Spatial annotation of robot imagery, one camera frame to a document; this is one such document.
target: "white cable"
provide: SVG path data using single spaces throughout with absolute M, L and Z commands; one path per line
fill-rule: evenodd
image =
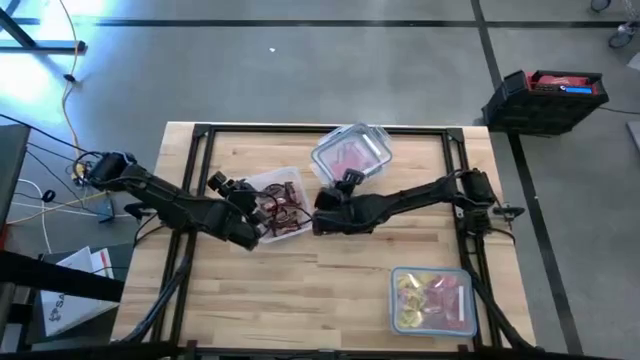
M 15 202 L 15 201 L 12 202 L 11 204 L 12 205 L 18 205 L 18 206 L 32 207 L 32 208 L 36 208 L 36 209 L 42 209 L 42 207 L 40 207 L 40 206 L 30 205 L 30 204 L 23 204 L 23 203 L 19 203 L 19 202 Z M 100 216 L 98 214 L 92 214 L 92 213 L 88 213 L 88 212 L 72 211 L 72 210 L 64 210 L 64 209 L 55 209 L 54 211 L 66 212 L 67 214 L 76 214 L 76 215 L 93 216 L 93 217 Z M 132 217 L 132 216 L 128 215 L 128 214 L 119 214 L 119 215 L 116 215 L 115 217 L 122 218 L 122 217 Z
M 42 190 L 40 190 L 40 187 L 36 185 L 36 183 L 34 183 L 33 181 L 29 181 L 25 179 L 18 179 L 18 181 L 23 182 L 25 184 L 29 184 L 38 191 L 38 194 L 40 194 L 40 208 L 42 209 L 42 211 L 45 211 L 44 201 L 42 200 L 42 197 L 43 197 Z M 49 245 L 49 236 L 47 235 L 47 225 L 44 222 L 44 213 L 42 213 L 42 233 L 44 234 L 44 241 L 45 243 L 47 243 L 47 250 L 49 250 L 49 254 L 51 254 L 52 253 L 51 245 Z

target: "concrete floor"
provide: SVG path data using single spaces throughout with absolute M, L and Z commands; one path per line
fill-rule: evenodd
M 0 0 L 6 6 L 9 0 Z M 474 20 L 469 0 L 67 0 L 85 17 L 226 20 Z M 623 7 L 597 15 L 589 1 L 481 0 L 488 21 L 624 20 Z M 36 39 L 70 39 L 57 1 L 22 0 L 14 17 Z M 473 27 L 98 27 L 78 25 L 89 44 L 68 102 L 83 146 L 126 150 L 153 168 L 167 121 L 471 125 L 493 86 Z M 638 111 L 640 72 L 625 66 L 634 42 L 613 51 L 613 29 L 490 29 L 501 74 L 517 69 L 604 74 L 608 106 Z M 0 32 L 0 38 L 7 38 Z M 0 109 L 69 139 L 60 97 L 71 56 L 0 54 Z M 634 358 L 640 352 L 640 253 L 635 221 L 639 154 L 625 124 L 633 115 L 598 110 L 569 134 L 522 139 L 585 353 Z M 524 206 L 509 144 L 492 136 L 506 199 Z M 38 134 L 32 142 L 73 152 Z M 33 152 L 64 176 L 65 160 Z M 33 159 L 22 177 L 70 194 Z M 20 185 L 20 191 L 34 194 Z M 119 209 L 126 198 L 118 198 Z M 38 204 L 16 197 L 15 201 Z M 14 206 L 10 218 L 35 211 Z M 54 251 L 132 241 L 136 224 L 47 215 Z M 539 345 L 566 351 L 528 216 L 514 232 Z M 39 221 L 12 232 L 12 250 L 42 252 Z

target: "food container with fruit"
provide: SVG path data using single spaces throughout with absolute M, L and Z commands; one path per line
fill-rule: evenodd
M 476 334 L 471 277 L 462 269 L 394 268 L 390 310 L 391 328 L 398 334 Z

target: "clear plastic container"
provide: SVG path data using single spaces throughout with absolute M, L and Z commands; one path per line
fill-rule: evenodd
M 477 331 L 471 277 L 462 269 L 396 267 L 390 310 L 401 335 L 470 338 Z
M 313 212 L 311 208 L 311 202 L 307 198 L 307 192 L 302 183 L 300 170 L 297 167 L 284 167 L 278 170 L 253 175 L 246 178 L 246 182 L 251 184 L 251 186 L 253 186 L 257 191 L 263 191 L 267 186 L 272 184 L 284 184 L 288 181 L 293 182 L 293 188 L 298 197 L 298 201 L 300 202 L 300 207 L 311 214 Z M 309 220 L 309 217 L 302 211 L 298 211 L 297 213 L 298 221 L 300 222 L 300 224 L 306 222 L 306 224 L 302 225 L 299 230 L 295 230 L 280 236 L 273 236 L 273 234 L 267 232 L 262 238 L 260 238 L 260 243 L 272 243 L 274 241 L 286 239 L 311 230 L 312 224 L 310 221 L 307 221 Z
M 347 169 L 371 177 L 391 161 L 390 140 L 381 126 L 358 123 L 340 127 L 320 139 L 313 149 L 312 169 L 325 184 L 342 180 Z

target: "wheel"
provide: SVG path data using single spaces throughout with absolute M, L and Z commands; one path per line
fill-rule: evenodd
M 612 49 L 625 47 L 631 42 L 633 35 L 628 32 L 617 32 L 609 38 L 609 47 Z
M 600 12 L 611 5 L 611 0 L 591 0 L 591 10 Z

